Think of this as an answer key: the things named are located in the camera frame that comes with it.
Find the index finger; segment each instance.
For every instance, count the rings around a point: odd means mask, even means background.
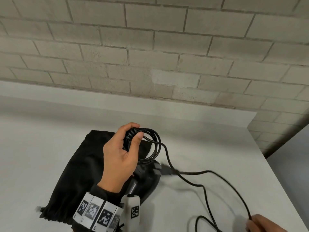
[[[130,122],[129,124],[122,125],[118,131],[114,134],[112,137],[113,140],[123,140],[126,135],[126,131],[128,131],[131,128],[139,128],[140,125],[137,123]]]
[[[271,220],[267,219],[266,217],[260,214],[253,215],[252,221],[256,223],[259,227],[264,228],[266,232],[275,231],[275,228],[279,227],[276,223],[272,222]]]

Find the black sleeve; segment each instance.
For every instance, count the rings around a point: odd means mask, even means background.
[[[93,185],[90,192],[93,196],[96,196],[100,199],[103,199],[104,201],[108,201],[116,206],[120,205],[121,202],[121,195],[117,193],[112,193],[109,191],[106,191],[102,189],[101,187],[98,187],[97,185]],[[81,224],[78,224],[76,221],[73,220],[72,223],[72,230],[74,232],[87,232],[91,231],[87,229],[86,227],[82,226]]]

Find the hand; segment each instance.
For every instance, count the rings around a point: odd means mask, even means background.
[[[121,126],[103,147],[104,171],[98,186],[106,191],[119,193],[136,169],[139,144],[144,133],[139,132],[133,137],[129,152],[122,149],[126,131],[133,127],[139,128],[140,125],[129,123]]]
[[[266,217],[256,214],[246,222],[246,230],[250,232],[287,232]]]

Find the person's right hand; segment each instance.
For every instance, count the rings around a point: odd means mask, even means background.
[[[287,232],[266,217],[256,214],[247,220],[246,230],[250,232]]]

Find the finger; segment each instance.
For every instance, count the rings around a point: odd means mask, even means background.
[[[139,128],[140,125],[137,124],[137,123],[129,123],[129,124],[126,124],[126,125],[122,125],[118,131],[114,134],[114,136],[112,137],[113,140],[123,140],[125,138],[125,135],[126,135],[126,131],[128,131],[129,129],[131,128]]]
[[[246,230],[250,232],[262,232],[259,227],[251,220],[247,220],[246,222]]]
[[[274,231],[275,228],[279,227],[276,223],[272,222],[271,220],[267,219],[266,217],[260,214],[253,215],[252,221],[257,225],[260,225],[267,232]]]
[[[130,149],[129,149],[129,155],[138,159],[138,149],[139,144],[141,143],[141,140],[144,136],[143,132],[138,132],[137,135],[135,135],[131,141]]]

